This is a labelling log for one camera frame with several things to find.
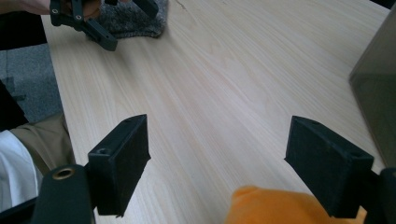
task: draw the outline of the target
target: person's leg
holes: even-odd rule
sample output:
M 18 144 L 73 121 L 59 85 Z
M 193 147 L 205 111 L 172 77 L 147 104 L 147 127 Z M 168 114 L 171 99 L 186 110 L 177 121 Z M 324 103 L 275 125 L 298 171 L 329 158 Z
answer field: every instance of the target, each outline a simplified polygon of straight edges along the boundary
M 28 149 L 42 175 L 61 165 L 76 163 L 64 114 L 24 124 L 10 131 Z

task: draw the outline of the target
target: wooden table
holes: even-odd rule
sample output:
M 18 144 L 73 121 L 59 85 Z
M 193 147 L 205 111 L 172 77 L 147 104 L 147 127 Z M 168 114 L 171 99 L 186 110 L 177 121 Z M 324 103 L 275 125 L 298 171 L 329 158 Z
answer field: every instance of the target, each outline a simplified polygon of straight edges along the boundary
M 77 161 L 148 114 L 149 161 L 124 218 L 221 223 L 245 185 L 309 192 L 283 160 L 292 115 L 384 165 L 348 84 L 389 11 L 368 0 L 170 0 L 158 39 L 101 49 L 43 17 Z

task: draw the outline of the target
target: white shirt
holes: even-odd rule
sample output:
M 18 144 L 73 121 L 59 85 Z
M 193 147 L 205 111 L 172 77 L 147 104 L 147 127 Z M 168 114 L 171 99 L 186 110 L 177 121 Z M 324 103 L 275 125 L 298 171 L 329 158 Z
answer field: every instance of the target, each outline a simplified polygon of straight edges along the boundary
M 10 131 L 0 133 L 0 212 L 37 197 L 43 176 Z

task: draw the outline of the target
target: gray fabric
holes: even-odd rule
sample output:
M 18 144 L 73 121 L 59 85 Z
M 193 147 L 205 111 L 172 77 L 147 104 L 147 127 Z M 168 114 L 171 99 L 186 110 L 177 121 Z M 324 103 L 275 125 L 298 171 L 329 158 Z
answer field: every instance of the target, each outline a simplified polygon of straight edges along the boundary
M 47 44 L 1 50 L 0 79 L 30 122 L 63 112 Z
M 158 14 L 148 17 L 132 1 L 118 2 L 116 6 L 102 4 L 101 15 L 96 20 L 117 39 L 132 36 L 159 36 L 166 24 L 168 0 L 155 0 Z

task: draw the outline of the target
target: orange cloth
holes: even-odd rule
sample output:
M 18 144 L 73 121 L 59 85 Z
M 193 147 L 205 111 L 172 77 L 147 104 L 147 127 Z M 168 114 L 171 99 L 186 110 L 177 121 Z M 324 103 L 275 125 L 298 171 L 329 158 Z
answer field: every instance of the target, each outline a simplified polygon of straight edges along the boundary
M 361 224 L 365 211 L 356 219 L 329 217 L 312 195 L 275 189 L 243 187 L 233 194 L 225 224 Z

